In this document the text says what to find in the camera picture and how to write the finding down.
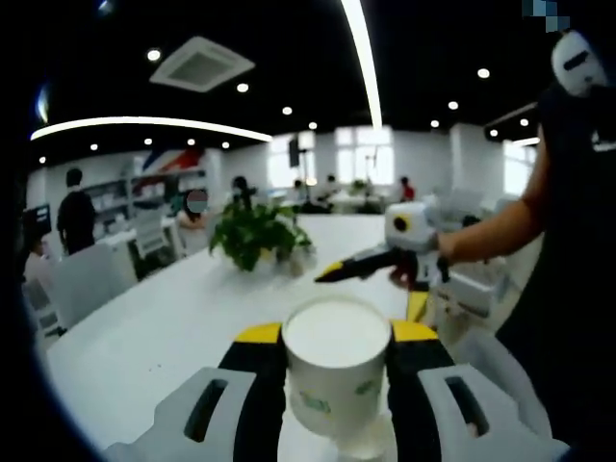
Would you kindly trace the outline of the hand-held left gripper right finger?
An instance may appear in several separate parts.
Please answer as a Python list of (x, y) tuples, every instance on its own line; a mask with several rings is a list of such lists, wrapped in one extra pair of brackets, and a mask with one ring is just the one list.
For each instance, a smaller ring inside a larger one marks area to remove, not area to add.
[(392, 322), (388, 405), (400, 461), (557, 461), (569, 450), (533, 428), (518, 402), (470, 364), (457, 364), (429, 327)]

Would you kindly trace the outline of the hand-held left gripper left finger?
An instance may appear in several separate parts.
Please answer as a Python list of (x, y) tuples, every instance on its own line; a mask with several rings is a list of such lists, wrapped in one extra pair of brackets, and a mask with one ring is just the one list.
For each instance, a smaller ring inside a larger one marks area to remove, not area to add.
[(287, 356), (279, 323), (247, 328), (217, 367), (163, 399), (154, 423), (107, 461), (275, 461), (286, 410)]

